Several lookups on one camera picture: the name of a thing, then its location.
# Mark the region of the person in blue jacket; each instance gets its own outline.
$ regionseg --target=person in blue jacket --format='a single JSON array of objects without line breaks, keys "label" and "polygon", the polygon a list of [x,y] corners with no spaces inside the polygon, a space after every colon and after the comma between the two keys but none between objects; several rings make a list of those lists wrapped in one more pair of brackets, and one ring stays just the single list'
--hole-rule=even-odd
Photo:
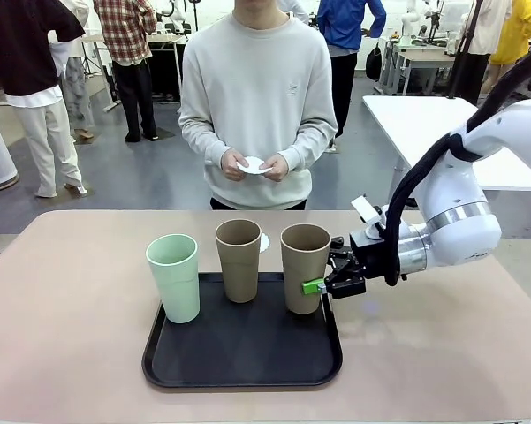
[{"label": "person in blue jacket", "polygon": [[[365,17],[365,5],[375,16],[370,29],[361,29]],[[322,0],[318,9],[318,28],[328,43],[332,62],[332,100],[338,133],[344,132],[345,121],[352,100],[353,75],[357,65],[361,37],[379,38],[383,32],[387,12],[381,0]],[[326,150],[336,153],[333,140]]]}]

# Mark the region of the blue jacket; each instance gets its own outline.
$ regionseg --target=blue jacket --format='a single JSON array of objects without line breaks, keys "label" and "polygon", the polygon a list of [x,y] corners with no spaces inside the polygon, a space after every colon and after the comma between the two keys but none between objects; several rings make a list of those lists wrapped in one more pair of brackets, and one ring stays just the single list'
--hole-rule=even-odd
[{"label": "blue jacket", "polygon": [[365,4],[375,16],[371,37],[379,38],[385,27],[387,12],[381,0],[322,0],[318,9],[318,28],[329,45],[359,50]]}]

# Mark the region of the yellow jacket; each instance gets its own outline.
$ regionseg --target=yellow jacket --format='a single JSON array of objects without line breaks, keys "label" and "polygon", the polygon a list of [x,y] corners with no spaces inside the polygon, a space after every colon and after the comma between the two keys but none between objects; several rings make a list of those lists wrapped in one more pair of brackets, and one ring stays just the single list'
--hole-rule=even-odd
[{"label": "yellow jacket", "polygon": [[531,37],[531,0],[512,0],[512,15],[504,23],[492,64],[514,64],[528,53]]}]

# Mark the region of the person in yellow shirt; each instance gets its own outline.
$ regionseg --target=person in yellow shirt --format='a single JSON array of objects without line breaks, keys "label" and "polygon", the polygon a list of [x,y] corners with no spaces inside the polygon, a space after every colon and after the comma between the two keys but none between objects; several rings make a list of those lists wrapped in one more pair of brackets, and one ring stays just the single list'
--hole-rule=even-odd
[{"label": "person in yellow shirt", "polygon": [[491,56],[489,77],[481,92],[487,94],[528,53],[531,37],[531,0],[512,0],[512,15],[504,23],[497,52]]}]

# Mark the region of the mint green cup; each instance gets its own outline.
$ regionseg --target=mint green cup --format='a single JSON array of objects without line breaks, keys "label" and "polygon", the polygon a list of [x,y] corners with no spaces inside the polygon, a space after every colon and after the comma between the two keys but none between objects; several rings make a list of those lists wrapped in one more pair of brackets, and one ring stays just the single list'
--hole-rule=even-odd
[{"label": "mint green cup", "polygon": [[198,245],[185,234],[152,242],[145,252],[167,318],[176,324],[192,321],[201,311]]}]

